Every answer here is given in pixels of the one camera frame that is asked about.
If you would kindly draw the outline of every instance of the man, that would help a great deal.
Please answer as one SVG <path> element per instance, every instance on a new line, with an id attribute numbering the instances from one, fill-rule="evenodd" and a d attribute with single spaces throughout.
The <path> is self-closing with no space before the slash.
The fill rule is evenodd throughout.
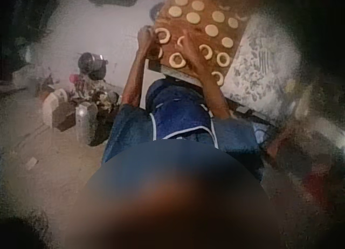
<path id="1" fill-rule="evenodd" d="M 103 163 L 118 153 L 140 143 L 160 139 L 186 139 L 214 146 L 241 162 L 260 179 L 260 150 L 252 126 L 232 119 L 216 78 L 205 67 L 205 59 L 184 31 L 182 53 L 188 66 L 202 84 L 173 81 L 154 82 L 146 95 L 146 110 L 139 108 L 146 56 L 156 40 L 151 26 L 138 32 L 139 48 L 122 94 Z"/>

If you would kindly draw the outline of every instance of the dough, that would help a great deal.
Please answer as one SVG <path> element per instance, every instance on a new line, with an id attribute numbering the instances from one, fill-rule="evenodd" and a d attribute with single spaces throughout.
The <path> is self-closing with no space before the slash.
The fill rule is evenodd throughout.
<path id="1" fill-rule="evenodd" d="M 205 55 L 205 59 L 206 60 L 209 60 L 212 58 L 213 56 L 213 52 L 212 52 L 212 49 L 210 48 L 209 45 L 206 45 L 206 44 L 202 44 L 199 46 L 199 50 L 202 51 L 203 49 L 207 49 L 207 51 L 209 52 L 207 55 Z"/>
<path id="2" fill-rule="evenodd" d="M 212 13 L 212 18 L 217 23 L 222 23 L 225 20 L 225 15 L 220 11 L 215 11 Z"/>
<path id="3" fill-rule="evenodd" d="M 181 41 L 184 38 L 184 36 L 181 36 L 177 39 L 177 45 L 182 47 Z"/>
<path id="4" fill-rule="evenodd" d="M 240 17 L 237 13 L 235 14 L 235 17 L 237 20 L 240 20 L 242 22 L 245 22 L 249 19 L 248 16 Z"/>
<path id="5" fill-rule="evenodd" d="M 225 62 L 223 63 L 220 58 L 221 57 L 224 57 L 225 58 Z M 217 55 L 217 63 L 219 66 L 221 67 L 227 67 L 230 65 L 230 56 L 228 54 L 226 54 L 225 52 L 220 52 L 218 55 Z"/>
<path id="6" fill-rule="evenodd" d="M 208 36 L 215 37 L 218 35 L 218 28 L 213 24 L 209 24 L 205 27 L 205 32 Z"/>
<path id="7" fill-rule="evenodd" d="M 187 21 L 191 24 L 198 24 L 200 22 L 200 15 L 194 12 L 188 13 Z"/>
<path id="8" fill-rule="evenodd" d="M 180 57 L 181 58 L 181 63 L 180 64 L 176 64 L 175 62 L 175 58 L 176 57 Z M 173 68 L 181 68 L 184 67 L 186 65 L 186 62 L 184 60 L 184 58 L 182 57 L 181 53 L 176 52 L 174 54 L 172 54 L 169 58 L 169 64 L 173 67 Z"/>
<path id="9" fill-rule="evenodd" d="M 236 29 L 238 27 L 238 21 L 235 18 L 230 17 L 227 22 L 231 28 Z"/>
<path id="10" fill-rule="evenodd" d="M 225 37 L 222 39 L 222 44 L 226 48 L 231 48 L 233 46 L 233 40 L 229 37 Z"/>
<path id="11" fill-rule="evenodd" d="M 168 43 L 171 37 L 170 32 L 168 31 L 168 29 L 165 28 L 157 28 L 155 30 L 156 34 L 159 34 L 160 32 L 165 32 L 165 38 L 164 39 L 160 39 L 160 44 L 165 44 Z"/>
<path id="12" fill-rule="evenodd" d="M 218 86 L 222 86 L 224 84 L 224 76 L 220 72 L 213 71 L 211 75 L 217 75 L 219 77 L 219 80 L 217 81 Z"/>
<path id="13" fill-rule="evenodd" d="M 163 57 L 163 49 L 160 47 L 160 54 L 158 54 L 158 59 Z"/>
<path id="14" fill-rule="evenodd" d="M 172 6 L 171 8 L 169 8 L 169 14 L 172 17 L 180 17 L 182 15 L 182 9 L 178 6 Z"/>
<path id="15" fill-rule="evenodd" d="M 175 0 L 176 5 L 184 6 L 188 4 L 188 0 Z"/>
<path id="16" fill-rule="evenodd" d="M 224 10 L 224 11 L 230 11 L 230 7 L 229 6 L 219 6 L 220 9 Z"/>
<path id="17" fill-rule="evenodd" d="M 204 4 L 204 2 L 201 2 L 199 0 L 195 0 L 192 3 L 192 8 L 196 11 L 203 11 L 205 8 L 205 4 Z"/>

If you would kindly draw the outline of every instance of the debris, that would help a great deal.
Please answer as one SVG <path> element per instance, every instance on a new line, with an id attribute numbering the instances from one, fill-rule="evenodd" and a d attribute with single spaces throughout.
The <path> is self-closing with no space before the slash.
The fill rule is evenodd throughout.
<path id="1" fill-rule="evenodd" d="M 30 158 L 30 160 L 26 163 L 26 169 L 29 171 L 31 170 L 36 164 L 38 160 L 34 157 Z"/>

